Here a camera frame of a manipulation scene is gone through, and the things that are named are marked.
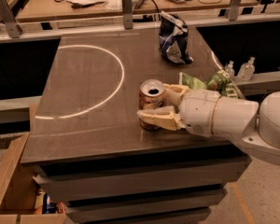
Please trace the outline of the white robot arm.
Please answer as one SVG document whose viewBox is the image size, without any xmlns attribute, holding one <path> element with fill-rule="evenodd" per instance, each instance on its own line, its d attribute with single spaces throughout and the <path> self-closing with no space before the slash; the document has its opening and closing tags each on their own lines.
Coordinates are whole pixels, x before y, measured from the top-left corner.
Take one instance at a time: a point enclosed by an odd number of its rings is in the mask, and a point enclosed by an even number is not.
<svg viewBox="0 0 280 224">
<path fill-rule="evenodd" d="M 280 165 L 280 91 L 258 103 L 182 85 L 166 85 L 165 90 L 172 104 L 138 111 L 142 121 L 171 131 L 220 137 L 252 157 Z"/>
</svg>

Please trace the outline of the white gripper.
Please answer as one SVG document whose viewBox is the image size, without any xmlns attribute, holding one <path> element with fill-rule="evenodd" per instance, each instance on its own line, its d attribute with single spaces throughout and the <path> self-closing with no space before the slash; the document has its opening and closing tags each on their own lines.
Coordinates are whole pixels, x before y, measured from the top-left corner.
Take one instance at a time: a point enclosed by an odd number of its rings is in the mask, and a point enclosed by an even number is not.
<svg viewBox="0 0 280 224">
<path fill-rule="evenodd" d="M 179 106 L 179 114 L 172 105 L 156 109 L 137 111 L 137 116 L 145 123 L 170 131 L 177 131 L 185 125 L 186 130 L 195 135 L 210 137 L 211 123 L 215 107 L 221 95 L 217 91 L 191 90 L 188 86 L 163 84 L 166 98 Z"/>
</svg>

